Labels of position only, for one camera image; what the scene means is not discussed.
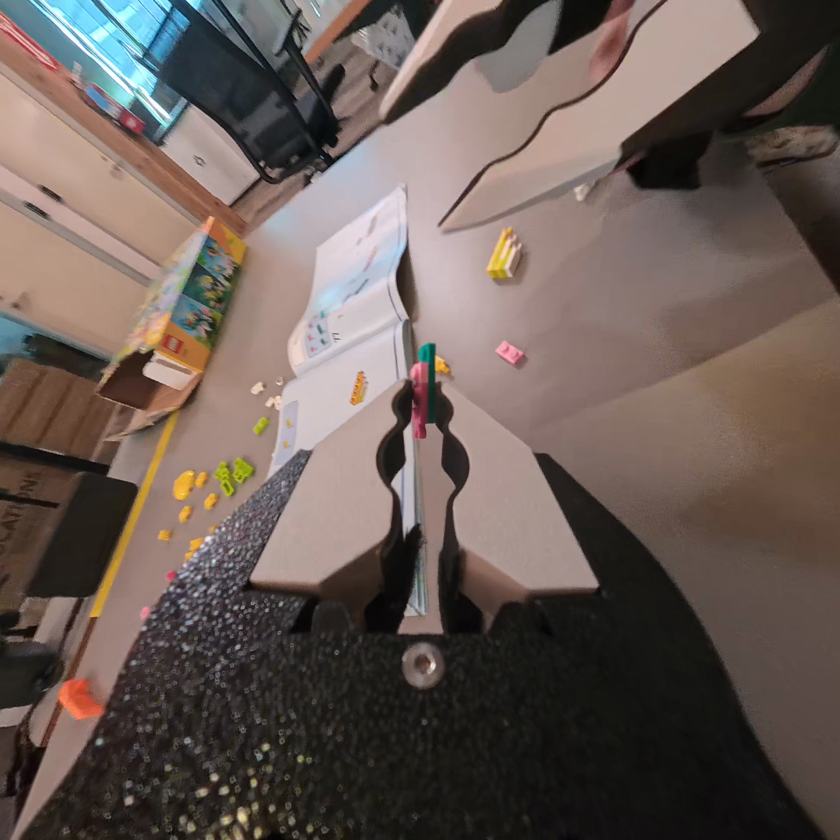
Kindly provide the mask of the red box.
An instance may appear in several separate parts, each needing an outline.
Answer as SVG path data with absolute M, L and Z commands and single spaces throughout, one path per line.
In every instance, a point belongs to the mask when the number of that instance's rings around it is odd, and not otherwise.
M 87 84 L 81 89 L 85 102 L 121 129 L 140 137 L 145 128 L 144 121 L 119 104 L 100 87 Z

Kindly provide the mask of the yellow and white lego assembly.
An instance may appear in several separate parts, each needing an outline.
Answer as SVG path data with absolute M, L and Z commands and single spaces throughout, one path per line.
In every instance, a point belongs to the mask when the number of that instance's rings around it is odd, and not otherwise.
M 513 228 L 503 228 L 486 267 L 488 277 L 492 280 L 515 277 L 522 253 L 522 242 Z

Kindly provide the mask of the small white drawer cabinet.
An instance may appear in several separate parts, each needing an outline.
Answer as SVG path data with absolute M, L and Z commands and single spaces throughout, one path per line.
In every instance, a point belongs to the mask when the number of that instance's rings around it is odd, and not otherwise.
M 257 169 L 236 142 L 190 104 L 165 133 L 161 150 L 229 207 L 259 180 Z

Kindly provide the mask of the pink and green lego assembly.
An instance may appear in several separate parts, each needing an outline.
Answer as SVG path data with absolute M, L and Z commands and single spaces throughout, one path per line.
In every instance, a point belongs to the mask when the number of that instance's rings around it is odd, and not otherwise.
M 413 384 L 412 425 L 415 440 L 425 439 L 427 425 L 436 424 L 436 344 L 426 343 L 417 352 L 410 378 Z

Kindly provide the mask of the colourful lego set box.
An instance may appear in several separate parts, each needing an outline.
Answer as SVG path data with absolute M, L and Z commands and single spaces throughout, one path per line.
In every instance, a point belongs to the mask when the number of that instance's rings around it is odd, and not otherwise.
M 181 408 L 202 380 L 245 259 L 245 242 L 209 217 L 166 260 L 97 387 L 132 416 L 113 439 Z

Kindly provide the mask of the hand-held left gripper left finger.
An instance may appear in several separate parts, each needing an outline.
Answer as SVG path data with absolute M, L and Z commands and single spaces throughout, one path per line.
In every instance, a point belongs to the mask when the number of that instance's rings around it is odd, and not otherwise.
M 397 381 L 308 452 L 252 589 L 343 606 L 373 632 L 397 632 L 417 572 L 421 516 L 413 386 Z

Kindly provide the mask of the black stool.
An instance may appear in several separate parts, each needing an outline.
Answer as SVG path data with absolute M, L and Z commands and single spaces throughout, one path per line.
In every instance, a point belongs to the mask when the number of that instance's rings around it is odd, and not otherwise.
M 109 567 L 133 504 L 135 483 L 91 472 L 73 476 L 67 499 L 38 546 L 26 597 L 86 599 Z

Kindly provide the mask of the white cabinet with wooden top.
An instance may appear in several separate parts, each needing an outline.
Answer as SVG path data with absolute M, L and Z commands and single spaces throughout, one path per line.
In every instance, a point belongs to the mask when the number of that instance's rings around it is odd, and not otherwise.
M 107 359 L 176 247 L 209 217 L 245 221 L 5 14 L 1 73 L 2 316 Z

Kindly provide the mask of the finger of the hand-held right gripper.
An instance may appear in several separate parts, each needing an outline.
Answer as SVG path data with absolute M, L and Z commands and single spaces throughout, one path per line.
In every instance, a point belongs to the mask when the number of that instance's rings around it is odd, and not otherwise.
M 384 95 L 381 121 L 394 123 L 434 98 L 473 61 L 494 92 L 519 87 L 548 57 L 567 5 L 562 1 L 442 2 Z
M 440 220 L 474 228 L 607 174 L 631 135 L 746 49 L 760 30 L 743 2 L 667 1 L 633 12 L 622 57 L 582 97 L 546 112 L 513 152 L 489 163 Z

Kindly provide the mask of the open lego instruction booklet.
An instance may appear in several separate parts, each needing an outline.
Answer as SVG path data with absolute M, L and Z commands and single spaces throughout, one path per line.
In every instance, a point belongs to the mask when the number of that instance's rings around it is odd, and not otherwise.
M 412 327 L 397 287 L 406 246 L 406 189 L 399 186 L 317 248 L 310 299 L 287 343 L 295 378 L 282 394 L 268 477 L 300 474 L 306 452 L 389 386 L 410 381 Z M 359 371 L 367 390 L 352 406 Z M 420 576 L 405 616 L 426 605 Z

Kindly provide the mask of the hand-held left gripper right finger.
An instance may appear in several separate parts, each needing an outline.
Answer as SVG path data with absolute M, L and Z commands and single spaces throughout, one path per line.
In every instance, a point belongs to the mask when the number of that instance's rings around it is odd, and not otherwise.
M 507 604 L 596 592 L 532 449 L 451 384 L 438 387 L 437 428 L 454 484 L 438 560 L 444 630 L 479 632 Z

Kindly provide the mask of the orange lego brick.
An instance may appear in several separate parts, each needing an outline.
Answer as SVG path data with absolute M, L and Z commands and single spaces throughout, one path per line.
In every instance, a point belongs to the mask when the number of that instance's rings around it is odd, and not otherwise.
M 58 704 L 74 721 L 99 718 L 104 706 L 91 693 L 88 679 L 68 679 L 58 693 Z

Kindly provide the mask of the yellow tape strip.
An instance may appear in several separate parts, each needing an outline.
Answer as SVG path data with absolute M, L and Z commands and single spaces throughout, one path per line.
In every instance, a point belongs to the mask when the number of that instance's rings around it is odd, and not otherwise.
M 91 609 L 88 614 L 88 621 L 90 623 L 95 623 L 99 619 L 109 598 L 112 586 L 116 581 L 123 559 L 130 546 L 134 530 L 137 527 L 140 515 L 144 509 L 144 505 L 150 495 L 155 478 L 161 466 L 161 462 L 170 444 L 175 427 L 178 424 L 180 414 L 181 410 L 176 410 L 169 416 L 163 425 L 161 434 L 154 447 L 150 463 L 143 475 L 143 480 L 140 484 L 138 494 L 133 502 L 128 519 L 122 528 L 119 540 L 108 564 L 108 568 L 102 577 L 98 591 L 91 605 Z

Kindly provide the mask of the black office chair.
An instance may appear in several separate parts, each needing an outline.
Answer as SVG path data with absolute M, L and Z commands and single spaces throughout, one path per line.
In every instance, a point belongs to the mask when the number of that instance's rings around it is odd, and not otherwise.
M 146 50 L 161 83 L 216 123 L 262 182 L 278 185 L 303 172 L 325 172 L 340 140 L 342 120 L 333 104 L 344 65 L 316 77 L 293 33 L 295 13 L 277 50 L 296 71 L 288 80 L 224 2 L 210 6 L 226 28 L 190 2 L 171 2 Z

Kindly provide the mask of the pile of yellow green lego pieces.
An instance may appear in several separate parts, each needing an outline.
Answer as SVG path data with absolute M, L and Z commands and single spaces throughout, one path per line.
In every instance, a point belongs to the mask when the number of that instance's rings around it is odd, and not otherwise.
M 171 517 L 170 527 L 157 532 L 157 541 L 182 544 L 184 559 L 191 559 L 218 529 L 219 507 L 233 499 L 255 473 L 255 468 L 243 458 L 232 463 L 222 461 L 213 472 L 184 470 L 172 482 L 176 514 Z

